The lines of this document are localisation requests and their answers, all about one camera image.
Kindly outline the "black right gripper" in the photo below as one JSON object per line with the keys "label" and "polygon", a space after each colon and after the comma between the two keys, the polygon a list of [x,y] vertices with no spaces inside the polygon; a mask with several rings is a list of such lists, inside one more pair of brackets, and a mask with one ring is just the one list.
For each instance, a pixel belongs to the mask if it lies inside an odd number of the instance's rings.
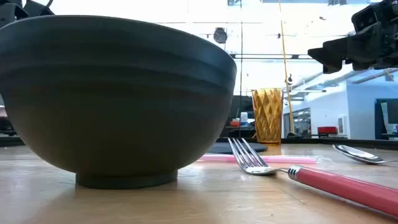
{"label": "black right gripper", "polygon": [[353,14],[355,34],[328,40],[308,49],[311,58],[323,64],[323,73],[352,63],[354,70],[398,68],[398,0],[382,0]]}

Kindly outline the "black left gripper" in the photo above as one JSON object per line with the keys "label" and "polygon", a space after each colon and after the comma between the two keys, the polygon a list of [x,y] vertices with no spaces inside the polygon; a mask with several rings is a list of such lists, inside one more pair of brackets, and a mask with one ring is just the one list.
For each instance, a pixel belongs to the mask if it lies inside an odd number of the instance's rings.
{"label": "black left gripper", "polygon": [[34,0],[0,0],[0,28],[29,17],[50,16],[54,13],[50,10],[53,0],[46,5]]}

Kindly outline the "amber faceted plastic tumbler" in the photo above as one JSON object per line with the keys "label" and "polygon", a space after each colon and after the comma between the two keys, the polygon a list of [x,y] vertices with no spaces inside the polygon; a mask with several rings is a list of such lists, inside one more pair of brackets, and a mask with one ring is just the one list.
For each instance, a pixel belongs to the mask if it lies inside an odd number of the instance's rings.
{"label": "amber faceted plastic tumbler", "polygon": [[279,145],[282,137],[282,90],[262,88],[251,93],[257,141]]}

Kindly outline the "spoon with lilac handle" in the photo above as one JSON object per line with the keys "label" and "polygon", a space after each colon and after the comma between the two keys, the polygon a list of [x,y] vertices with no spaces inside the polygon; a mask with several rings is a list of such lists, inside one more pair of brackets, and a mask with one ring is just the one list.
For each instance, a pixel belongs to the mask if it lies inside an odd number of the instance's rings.
{"label": "spoon with lilac handle", "polygon": [[346,157],[349,157],[355,161],[362,162],[365,164],[378,165],[389,162],[398,162],[398,160],[385,161],[381,157],[376,156],[374,154],[370,154],[368,152],[356,149],[354,147],[345,146],[341,144],[333,144],[332,148],[344,154]]}

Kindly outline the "fork with pink handle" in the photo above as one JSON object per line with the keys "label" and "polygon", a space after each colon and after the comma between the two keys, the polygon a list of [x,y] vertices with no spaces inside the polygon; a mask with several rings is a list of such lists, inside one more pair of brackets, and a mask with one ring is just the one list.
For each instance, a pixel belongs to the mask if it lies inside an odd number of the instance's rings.
{"label": "fork with pink handle", "polygon": [[274,169],[245,139],[229,138],[228,142],[238,166],[247,174],[265,176],[283,172],[296,182],[398,218],[398,189],[298,165]]}

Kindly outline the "black ceramic bowl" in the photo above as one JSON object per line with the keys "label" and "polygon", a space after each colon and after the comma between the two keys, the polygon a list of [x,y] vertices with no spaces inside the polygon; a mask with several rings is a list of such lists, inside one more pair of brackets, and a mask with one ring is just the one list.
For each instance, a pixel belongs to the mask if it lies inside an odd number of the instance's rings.
{"label": "black ceramic bowl", "polygon": [[23,142],[94,189],[166,184],[215,143],[237,68],[157,24],[40,16],[0,28],[0,95]]}

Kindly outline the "red box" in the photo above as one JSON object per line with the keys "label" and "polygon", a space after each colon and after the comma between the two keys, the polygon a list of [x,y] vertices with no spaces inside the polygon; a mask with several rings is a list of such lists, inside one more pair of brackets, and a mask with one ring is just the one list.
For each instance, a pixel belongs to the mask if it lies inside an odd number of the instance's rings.
{"label": "red box", "polygon": [[337,134],[338,128],[336,126],[320,126],[317,128],[318,135]]}

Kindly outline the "dark monitor screen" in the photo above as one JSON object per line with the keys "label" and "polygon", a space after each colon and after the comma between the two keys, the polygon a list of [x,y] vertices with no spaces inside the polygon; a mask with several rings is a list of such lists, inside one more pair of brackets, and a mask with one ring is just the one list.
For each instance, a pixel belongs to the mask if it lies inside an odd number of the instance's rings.
{"label": "dark monitor screen", "polygon": [[398,99],[376,99],[374,102],[375,139],[398,141]]}

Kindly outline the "black equipment cabinet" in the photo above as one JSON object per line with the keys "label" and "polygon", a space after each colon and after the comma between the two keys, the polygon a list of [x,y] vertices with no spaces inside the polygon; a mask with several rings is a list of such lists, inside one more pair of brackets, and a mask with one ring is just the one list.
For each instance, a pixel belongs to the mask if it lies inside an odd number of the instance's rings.
{"label": "black equipment cabinet", "polygon": [[[241,126],[240,128],[230,126],[229,123],[233,119],[238,120],[240,118],[241,112],[248,113],[248,125]],[[250,138],[255,133],[254,110],[251,96],[233,96],[227,125],[230,126],[228,136],[231,138]]]}

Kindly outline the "dark round woven placemat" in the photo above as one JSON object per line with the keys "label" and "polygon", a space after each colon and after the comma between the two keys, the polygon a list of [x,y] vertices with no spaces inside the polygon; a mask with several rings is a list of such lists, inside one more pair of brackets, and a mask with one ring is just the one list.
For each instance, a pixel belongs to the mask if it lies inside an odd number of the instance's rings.
{"label": "dark round woven placemat", "polygon": [[[253,148],[256,152],[265,152],[267,151],[268,147],[263,144],[258,143],[249,143],[249,146]],[[230,145],[227,142],[216,142],[212,145],[207,153],[210,154],[232,154],[232,150]]]}

